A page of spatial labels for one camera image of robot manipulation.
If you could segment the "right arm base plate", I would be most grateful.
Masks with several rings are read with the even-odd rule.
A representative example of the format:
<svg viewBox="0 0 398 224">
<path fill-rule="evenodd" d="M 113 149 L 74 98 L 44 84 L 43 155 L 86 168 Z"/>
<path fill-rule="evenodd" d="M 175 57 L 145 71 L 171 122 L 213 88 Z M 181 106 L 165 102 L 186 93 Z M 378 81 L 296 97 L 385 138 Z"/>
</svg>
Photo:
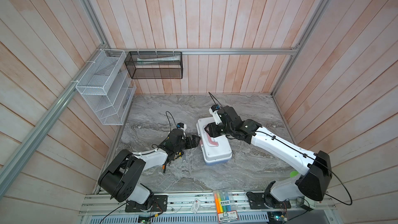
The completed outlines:
<svg viewBox="0 0 398 224">
<path fill-rule="evenodd" d="M 246 197 L 251 209 L 289 209 L 291 203 L 289 200 L 277 201 L 272 196 L 268 196 L 265 193 L 253 193 L 247 192 Z"/>
</svg>

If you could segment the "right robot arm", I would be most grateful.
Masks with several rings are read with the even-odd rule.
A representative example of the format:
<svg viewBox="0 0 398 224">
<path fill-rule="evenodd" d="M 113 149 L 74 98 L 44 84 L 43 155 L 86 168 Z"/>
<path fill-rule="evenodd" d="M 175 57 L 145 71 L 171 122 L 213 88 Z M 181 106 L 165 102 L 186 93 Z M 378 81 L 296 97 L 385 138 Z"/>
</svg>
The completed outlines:
<svg viewBox="0 0 398 224">
<path fill-rule="evenodd" d="M 230 106 L 213 105 L 211 117 L 199 119 L 197 130 L 203 142 L 233 138 L 262 148 L 293 167 L 298 175 L 283 181 L 272 181 L 263 194 L 265 205 L 274 208 L 278 202 L 298 197 L 322 201 L 332 179 L 330 156 L 300 148 L 275 135 L 255 120 L 242 120 Z"/>
</svg>

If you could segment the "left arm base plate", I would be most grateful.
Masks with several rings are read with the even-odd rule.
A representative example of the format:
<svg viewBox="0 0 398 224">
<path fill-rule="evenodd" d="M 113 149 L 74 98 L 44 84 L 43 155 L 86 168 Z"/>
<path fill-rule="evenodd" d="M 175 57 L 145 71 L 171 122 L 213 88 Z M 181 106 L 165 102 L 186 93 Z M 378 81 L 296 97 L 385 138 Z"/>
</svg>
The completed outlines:
<svg viewBox="0 0 398 224">
<path fill-rule="evenodd" d="M 167 210 L 167 195 L 150 196 L 145 203 L 139 204 L 135 201 L 127 201 L 126 213 L 149 213 L 149 212 L 165 212 Z"/>
</svg>

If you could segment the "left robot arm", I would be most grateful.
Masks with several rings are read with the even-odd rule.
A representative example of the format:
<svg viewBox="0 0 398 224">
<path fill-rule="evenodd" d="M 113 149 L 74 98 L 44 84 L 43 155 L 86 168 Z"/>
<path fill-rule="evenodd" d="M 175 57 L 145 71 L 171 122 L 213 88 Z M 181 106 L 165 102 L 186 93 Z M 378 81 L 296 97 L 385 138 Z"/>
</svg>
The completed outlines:
<svg viewBox="0 0 398 224">
<path fill-rule="evenodd" d="M 198 147 L 201 138 L 187 135 L 184 128 L 174 128 L 156 148 L 133 153 L 120 151 L 98 179 L 98 185 L 118 202 L 134 201 L 144 204 L 152 191 L 139 184 L 143 171 L 166 166 L 183 156 L 183 151 Z"/>
</svg>

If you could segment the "white blue tool box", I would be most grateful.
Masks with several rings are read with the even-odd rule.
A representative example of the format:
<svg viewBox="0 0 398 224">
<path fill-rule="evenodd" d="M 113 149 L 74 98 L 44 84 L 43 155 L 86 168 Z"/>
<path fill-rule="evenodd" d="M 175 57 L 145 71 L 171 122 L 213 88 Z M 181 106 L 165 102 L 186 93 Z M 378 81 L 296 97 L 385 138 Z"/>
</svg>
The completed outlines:
<svg viewBox="0 0 398 224">
<path fill-rule="evenodd" d="M 212 138 L 205 131 L 205 127 L 213 123 L 212 117 L 199 119 L 197 122 L 198 135 L 201 138 L 200 147 L 207 166 L 228 162 L 232 158 L 232 149 L 225 136 Z"/>
</svg>

